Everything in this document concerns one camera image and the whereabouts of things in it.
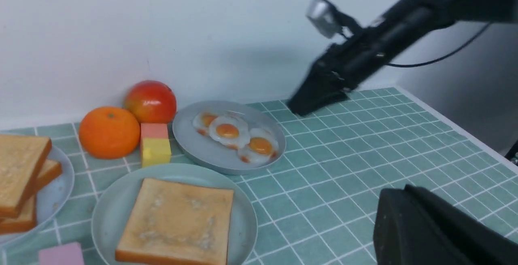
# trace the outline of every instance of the tangerine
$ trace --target tangerine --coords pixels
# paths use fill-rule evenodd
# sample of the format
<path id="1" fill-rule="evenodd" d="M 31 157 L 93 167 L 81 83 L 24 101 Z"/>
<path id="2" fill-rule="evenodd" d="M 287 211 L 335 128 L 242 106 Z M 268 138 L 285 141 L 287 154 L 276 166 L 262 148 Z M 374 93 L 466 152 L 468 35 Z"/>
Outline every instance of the tangerine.
<path id="1" fill-rule="evenodd" d="M 128 110 L 103 106 L 85 115 L 78 136 L 83 149 L 93 157 L 117 159 L 137 148 L 140 125 Z"/>

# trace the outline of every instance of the black cable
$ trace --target black cable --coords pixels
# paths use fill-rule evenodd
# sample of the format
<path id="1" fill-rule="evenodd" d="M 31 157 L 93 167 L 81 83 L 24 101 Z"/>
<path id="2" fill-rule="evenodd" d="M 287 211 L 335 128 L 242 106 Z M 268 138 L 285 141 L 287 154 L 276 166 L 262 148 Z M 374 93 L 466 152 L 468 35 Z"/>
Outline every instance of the black cable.
<path id="1" fill-rule="evenodd" d="M 486 31 L 489 26 L 492 24 L 492 22 L 484 25 L 484 27 L 482 27 L 473 37 L 471 37 L 467 42 L 465 42 L 463 45 L 461 45 L 459 48 L 457 48 L 456 50 L 452 51 L 451 53 L 448 53 L 447 55 L 443 55 L 442 57 L 440 58 L 437 58 L 435 60 L 431 60 L 431 61 L 428 61 L 428 62 L 424 62 L 424 63 L 420 63 L 420 64 L 411 64 L 411 65 L 400 65 L 400 64 L 387 64 L 387 66 L 392 66 L 392 67 L 397 67 L 397 68 L 415 68 L 415 67 L 420 67 L 420 66 L 426 66 L 426 65 L 429 65 L 429 64 L 433 64 L 433 63 L 437 63 L 439 61 L 442 61 L 446 58 L 449 58 L 451 57 L 452 55 L 455 55 L 456 53 L 458 53 L 459 51 L 461 51 L 461 49 L 467 47 L 470 43 L 472 43 L 474 40 L 476 40 L 482 33 L 484 33 L 484 31 Z"/>

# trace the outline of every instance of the round plate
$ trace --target round plate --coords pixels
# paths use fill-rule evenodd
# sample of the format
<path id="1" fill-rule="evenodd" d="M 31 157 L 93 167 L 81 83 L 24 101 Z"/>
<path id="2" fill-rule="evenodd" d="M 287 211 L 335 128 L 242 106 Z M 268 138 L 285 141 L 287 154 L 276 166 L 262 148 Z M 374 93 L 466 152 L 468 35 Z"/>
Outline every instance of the round plate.
<path id="1" fill-rule="evenodd" d="M 13 246 L 33 237 L 54 219 L 63 208 L 74 187 L 74 168 L 66 154 L 57 147 L 52 147 L 47 159 L 61 162 L 63 173 L 47 184 L 36 196 L 36 215 L 38 225 L 25 233 L 0 235 L 0 248 Z"/>
<path id="2" fill-rule="evenodd" d="M 123 176 L 100 197 L 92 216 L 92 239 L 106 264 L 130 264 L 115 261 L 115 249 L 124 232 L 144 178 L 233 189 L 228 265 L 244 263 L 257 239 L 257 217 L 245 193 L 226 176 L 210 169 L 190 164 L 162 164 L 138 169 Z"/>
<path id="3" fill-rule="evenodd" d="M 237 152 L 202 136 L 193 127 L 200 112 L 234 112 L 248 123 L 248 128 L 263 127 L 274 134 L 279 143 L 277 156 L 264 164 L 249 164 L 239 160 Z M 180 110 L 172 122 L 172 132 L 179 147 L 193 162 L 223 174 L 244 175 L 257 172 L 277 161 L 286 149 L 286 138 L 277 123 L 259 110 L 229 101 L 202 101 Z"/>

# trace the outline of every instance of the bread slice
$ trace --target bread slice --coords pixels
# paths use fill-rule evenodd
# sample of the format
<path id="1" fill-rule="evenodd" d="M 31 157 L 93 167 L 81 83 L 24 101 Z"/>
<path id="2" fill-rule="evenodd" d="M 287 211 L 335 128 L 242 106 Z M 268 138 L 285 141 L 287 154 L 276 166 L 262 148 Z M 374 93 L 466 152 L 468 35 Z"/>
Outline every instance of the bread slice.
<path id="1" fill-rule="evenodd" d="M 8 233 L 27 232 L 38 224 L 36 219 L 36 195 L 29 198 L 23 205 L 18 218 L 0 220 L 0 235 Z"/>
<path id="2" fill-rule="evenodd" d="M 63 169 L 61 168 L 61 162 L 47 159 L 39 171 L 38 177 L 36 178 L 35 191 L 38 192 L 45 186 L 50 184 L 54 179 L 58 178 Z"/>
<path id="3" fill-rule="evenodd" d="M 0 134 L 0 217 L 20 215 L 51 148 L 49 137 Z"/>
<path id="4" fill-rule="evenodd" d="M 234 191 L 145 178 L 115 250 L 120 262 L 226 265 Z"/>

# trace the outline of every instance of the yellow block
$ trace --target yellow block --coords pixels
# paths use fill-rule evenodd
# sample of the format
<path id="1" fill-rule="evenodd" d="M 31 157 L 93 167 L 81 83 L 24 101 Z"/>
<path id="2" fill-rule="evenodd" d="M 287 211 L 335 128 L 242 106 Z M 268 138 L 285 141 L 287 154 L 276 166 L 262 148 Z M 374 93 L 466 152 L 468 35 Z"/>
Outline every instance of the yellow block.
<path id="1" fill-rule="evenodd" d="M 143 138 L 140 147 L 142 168 L 169 163 L 171 145 L 166 138 Z"/>

